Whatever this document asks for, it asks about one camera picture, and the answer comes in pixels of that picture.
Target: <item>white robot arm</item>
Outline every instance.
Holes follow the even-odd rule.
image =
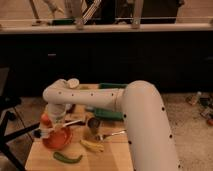
[[[136,171],[180,171],[161,96],[154,85],[135,81],[125,89],[73,90],[58,80],[43,92],[51,105],[84,104],[123,113]]]

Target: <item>chair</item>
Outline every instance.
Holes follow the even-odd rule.
[[[15,107],[21,104],[21,99],[15,96],[7,96],[4,94],[4,86],[7,80],[9,68],[0,68],[0,117],[3,111],[13,108],[15,112]],[[39,123],[33,124],[29,127],[25,127],[21,130],[15,131],[8,135],[5,135],[7,128],[8,120],[15,120],[16,115],[10,111],[6,111],[2,122],[0,123],[0,151],[16,166],[20,171],[25,171],[25,167],[19,162],[19,160],[12,154],[9,146],[7,145],[8,141],[11,141],[18,136],[21,136],[29,131],[36,129],[39,126]]]

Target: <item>banana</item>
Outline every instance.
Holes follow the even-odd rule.
[[[94,143],[94,142],[87,141],[84,139],[80,140],[80,143],[91,151],[94,151],[94,152],[103,152],[104,151],[104,146],[102,144]]]

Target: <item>red bowl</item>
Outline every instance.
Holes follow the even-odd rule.
[[[45,147],[51,150],[62,150],[71,142],[73,133],[69,127],[61,128],[59,131],[50,132],[50,137],[42,139]]]

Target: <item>green chili pepper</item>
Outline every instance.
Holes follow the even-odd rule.
[[[64,163],[78,163],[82,159],[83,155],[80,155],[78,158],[75,158],[75,159],[70,159],[59,152],[54,152],[53,157],[56,160],[59,160]]]

